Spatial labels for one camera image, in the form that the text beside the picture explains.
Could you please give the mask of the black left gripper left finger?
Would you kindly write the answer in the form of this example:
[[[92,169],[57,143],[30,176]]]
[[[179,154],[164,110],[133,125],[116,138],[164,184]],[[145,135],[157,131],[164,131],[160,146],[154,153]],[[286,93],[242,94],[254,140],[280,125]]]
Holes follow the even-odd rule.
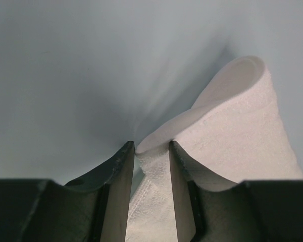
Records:
[[[124,241],[135,147],[60,185],[0,179],[0,241]]]

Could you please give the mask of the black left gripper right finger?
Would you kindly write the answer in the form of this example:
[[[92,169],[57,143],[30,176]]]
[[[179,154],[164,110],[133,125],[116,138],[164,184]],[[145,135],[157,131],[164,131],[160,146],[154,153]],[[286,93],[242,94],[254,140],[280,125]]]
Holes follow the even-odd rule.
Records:
[[[303,241],[303,180],[234,183],[169,145],[179,241]]]

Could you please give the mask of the white towel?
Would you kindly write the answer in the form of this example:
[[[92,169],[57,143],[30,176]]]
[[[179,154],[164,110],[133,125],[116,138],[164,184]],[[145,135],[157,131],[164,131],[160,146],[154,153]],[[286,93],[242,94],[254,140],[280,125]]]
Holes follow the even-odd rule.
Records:
[[[136,148],[144,178],[129,205],[127,241],[176,241],[169,143],[234,182],[303,179],[279,115],[271,74],[256,56],[222,68],[193,106]]]

